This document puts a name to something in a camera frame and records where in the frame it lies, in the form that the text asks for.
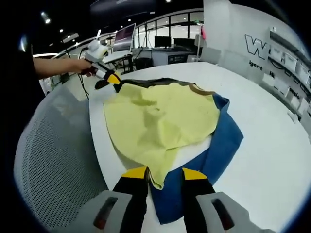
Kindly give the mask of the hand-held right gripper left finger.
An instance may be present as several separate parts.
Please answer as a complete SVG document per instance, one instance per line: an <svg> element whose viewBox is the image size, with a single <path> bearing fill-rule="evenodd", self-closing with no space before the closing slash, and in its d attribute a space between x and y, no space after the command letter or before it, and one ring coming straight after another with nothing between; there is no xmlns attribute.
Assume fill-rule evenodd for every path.
<svg viewBox="0 0 311 233"><path fill-rule="evenodd" d="M139 233L147 211L148 173L145 166L126 171L113 190L87 202L74 221L75 233Z"/></svg>

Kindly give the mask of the person's left hand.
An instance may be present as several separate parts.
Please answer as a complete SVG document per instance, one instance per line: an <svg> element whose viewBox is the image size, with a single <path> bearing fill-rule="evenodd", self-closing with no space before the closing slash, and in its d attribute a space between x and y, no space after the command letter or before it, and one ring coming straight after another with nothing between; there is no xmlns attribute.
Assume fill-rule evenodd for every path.
<svg viewBox="0 0 311 233"><path fill-rule="evenodd" d="M91 67L91 63L85 59L71 59L69 71L83 75L87 74Z"/></svg>

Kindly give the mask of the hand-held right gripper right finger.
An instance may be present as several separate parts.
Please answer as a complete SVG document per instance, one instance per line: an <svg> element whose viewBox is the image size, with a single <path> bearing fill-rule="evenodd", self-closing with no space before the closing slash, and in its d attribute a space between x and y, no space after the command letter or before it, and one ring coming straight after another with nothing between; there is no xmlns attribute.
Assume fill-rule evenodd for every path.
<svg viewBox="0 0 311 233"><path fill-rule="evenodd" d="M188 233L272 233L254 224L249 212L224 192L216 192L203 173L182 169L182 203Z"/></svg>

